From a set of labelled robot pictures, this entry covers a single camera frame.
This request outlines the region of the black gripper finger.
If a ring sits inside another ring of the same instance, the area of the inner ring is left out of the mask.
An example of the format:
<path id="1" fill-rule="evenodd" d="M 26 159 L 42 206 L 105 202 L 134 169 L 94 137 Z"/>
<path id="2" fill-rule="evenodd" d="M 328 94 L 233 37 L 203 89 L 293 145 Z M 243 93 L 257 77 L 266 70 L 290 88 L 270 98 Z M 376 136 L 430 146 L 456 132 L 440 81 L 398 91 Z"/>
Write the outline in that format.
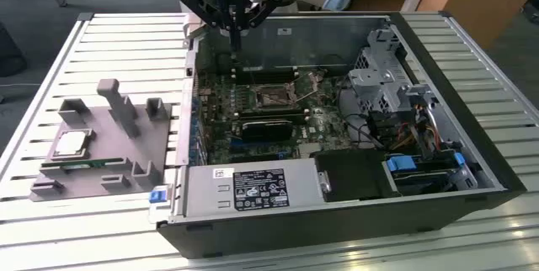
<path id="1" fill-rule="evenodd" d="M 250 0 L 241 0 L 235 9 L 235 52 L 242 49 L 242 32 L 258 27 L 282 5 L 282 0 L 266 0 L 254 5 Z"/>
<path id="2" fill-rule="evenodd" d="M 219 10 L 209 0 L 181 0 L 210 27 L 219 28 L 230 38 L 231 52 L 235 53 L 235 24 L 230 10 Z"/>

